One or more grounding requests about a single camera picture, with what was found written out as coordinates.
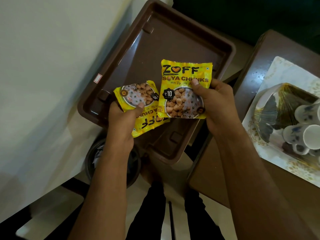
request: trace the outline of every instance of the heart logo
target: heart logo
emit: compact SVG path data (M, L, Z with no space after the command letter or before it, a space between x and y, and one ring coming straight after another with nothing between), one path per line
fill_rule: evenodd
M179 72L179 71L181 71L181 68L180 67L178 67L178 66L173 66L173 67L171 67L171 71L173 71L173 72Z

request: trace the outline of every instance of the wooden table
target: wooden table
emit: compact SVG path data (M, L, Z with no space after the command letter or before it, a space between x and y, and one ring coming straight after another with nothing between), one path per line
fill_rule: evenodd
M252 56L234 85L234 99L241 120L244 119L275 56L289 60L320 77L318 54L269 30L258 40ZM312 229L315 232L318 230L320 234L320 188L266 160L263 162L282 194ZM196 162L188 178L188 184L198 192L229 207L222 164L214 138Z

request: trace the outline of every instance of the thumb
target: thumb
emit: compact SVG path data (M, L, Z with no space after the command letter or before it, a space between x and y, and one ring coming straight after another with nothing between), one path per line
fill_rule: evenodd
M210 95L210 89L204 88L201 84L199 84L199 81L194 78L191 81L191 87L195 94L201 96L203 99L206 99Z
M138 106L132 110L132 112L134 113L135 117L139 117L144 109L144 104L143 103L139 103Z

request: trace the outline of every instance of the soya chunks packet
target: soya chunks packet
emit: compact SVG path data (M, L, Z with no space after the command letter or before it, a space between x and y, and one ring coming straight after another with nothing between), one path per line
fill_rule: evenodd
M145 105L143 113L136 119L132 131L133 137L138 137L170 121L168 118L157 116L159 93L151 80L116 88L114 94L124 112L136 108L141 102Z
M206 118L202 97L191 88L191 80L209 88L212 63L183 63L162 60L162 82L157 115L161 118Z

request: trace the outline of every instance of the dark container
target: dark container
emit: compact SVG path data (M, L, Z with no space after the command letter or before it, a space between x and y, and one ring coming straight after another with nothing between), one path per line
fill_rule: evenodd
M79 113L108 127L113 90L123 85L154 81L161 87L161 60L213 63L212 78L221 79L236 52L229 40L159 0L148 0L128 34L116 46L82 93ZM171 119L135 138L135 145L151 157L176 163L186 148L198 119Z

